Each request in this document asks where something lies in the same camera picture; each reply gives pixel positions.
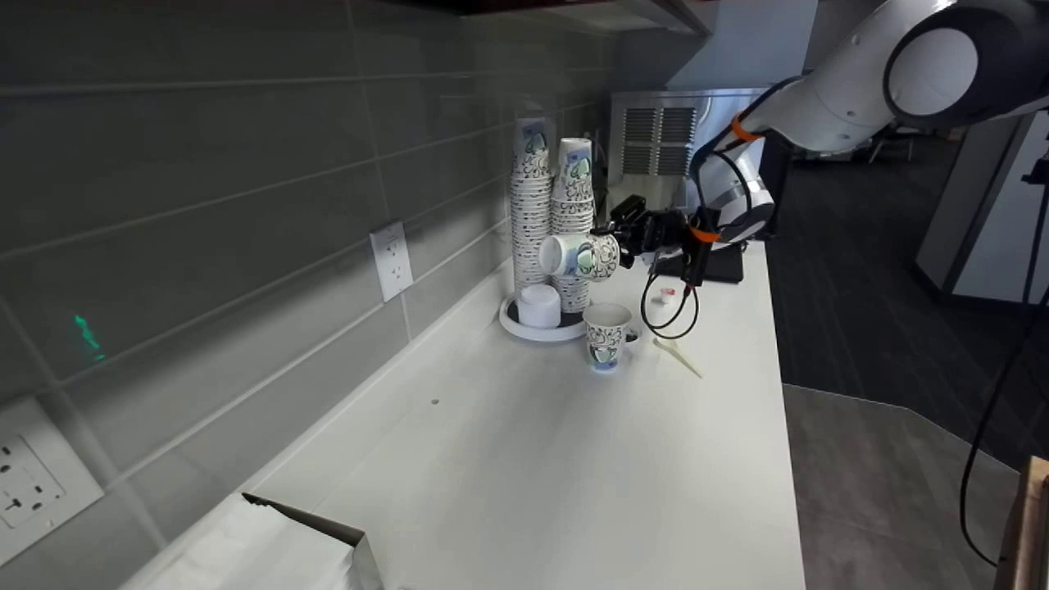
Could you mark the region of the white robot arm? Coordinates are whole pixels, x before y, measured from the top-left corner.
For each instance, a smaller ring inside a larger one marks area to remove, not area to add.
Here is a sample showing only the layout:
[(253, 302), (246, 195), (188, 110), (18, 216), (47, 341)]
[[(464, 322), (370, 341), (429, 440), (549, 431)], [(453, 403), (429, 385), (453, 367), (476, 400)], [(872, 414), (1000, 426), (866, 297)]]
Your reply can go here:
[(692, 204), (651, 210), (633, 194), (611, 210), (611, 239), (622, 264), (656, 254), (665, 276), (681, 276), (773, 216), (773, 194), (748, 159), (769, 137), (845, 155), (888, 124), (969, 128), (1047, 99), (1047, 0), (884, 0), (823, 65), (773, 81), (689, 155)]

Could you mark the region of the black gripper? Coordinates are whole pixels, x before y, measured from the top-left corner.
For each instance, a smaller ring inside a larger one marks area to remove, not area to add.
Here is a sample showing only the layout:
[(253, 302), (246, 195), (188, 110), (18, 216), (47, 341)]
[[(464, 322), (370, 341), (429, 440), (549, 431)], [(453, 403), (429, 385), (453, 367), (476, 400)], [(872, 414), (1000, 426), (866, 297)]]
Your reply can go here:
[(600, 247), (596, 267), (621, 267), (647, 252), (698, 254), (689, 216), (681, 210), (651, 210), (639, 194), (612, 205), (612, 220), (596, 220), (592, 237), (618, 237), (621, 247)]

